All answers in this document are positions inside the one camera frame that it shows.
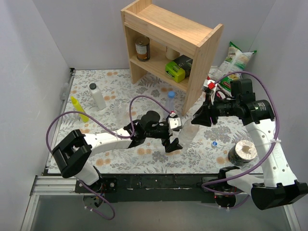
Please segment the water bottle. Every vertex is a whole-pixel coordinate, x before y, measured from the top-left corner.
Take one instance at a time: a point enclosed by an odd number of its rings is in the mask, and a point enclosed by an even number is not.
[[[168,92],[168,97],[166,100],[166,105],[165,108],[168,109],[169,111],[174,111],[174,97],[175,97],[175,92],[174,91],[169,91]],[[168,116],[168,112],[164,110],[164,118],[166,119]]]
[[[192,124],[192,119],[188,119],[182,130],[179,133],[178,139],[179,144],[183,147],[182,152],[187,151],[189,145],[193,141],[194,137],[197,135],[199,131],[199,125]]]

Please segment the shelf board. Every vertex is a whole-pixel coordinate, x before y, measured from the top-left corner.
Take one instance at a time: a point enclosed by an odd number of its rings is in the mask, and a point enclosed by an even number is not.
[[[137,16],[166,28],[194,45],[198,45],[213,30],[153,4],[137,13]]]
[[[152,73],[159,77],[162,81],[169,83],[170,85],[186,92],[188,89],[189,78],[185,78],[180,83],[174,81],[166,72],[165,66],[170,63],[171,60],[167,59],[166,47],[153,40],[150,41],[150,54],[151,58],[146,62],[141,62],[137,59],[137,55],[133,55],[129,60],[142,69]]]

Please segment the green box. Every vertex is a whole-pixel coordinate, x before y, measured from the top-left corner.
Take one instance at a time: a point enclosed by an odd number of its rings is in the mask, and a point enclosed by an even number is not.
[[[185,55],[181,55],[179,58],[166,64],[166,73],[174,79],[177,83],[180,83],[186,77],[189,77],[193,65],[193,60]]]

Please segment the can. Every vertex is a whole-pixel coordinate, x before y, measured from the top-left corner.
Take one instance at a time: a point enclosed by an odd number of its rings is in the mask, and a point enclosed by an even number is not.
[[[235,166],[244,166],[257,156],[254,143],[250,141],[239,141],[229,151],[228,159]]]
[[[150,39],[146,36],[138,37],[135,42],[137,59],[145,62],[150,59]]]

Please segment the red object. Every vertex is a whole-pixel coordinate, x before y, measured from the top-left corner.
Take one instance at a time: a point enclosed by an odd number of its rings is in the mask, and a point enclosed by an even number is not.
[[[215,84],[214,83],[209,83],[207,86],[208,86],[208,88],[210,88],[210,90],[212,90],[215,87]]]

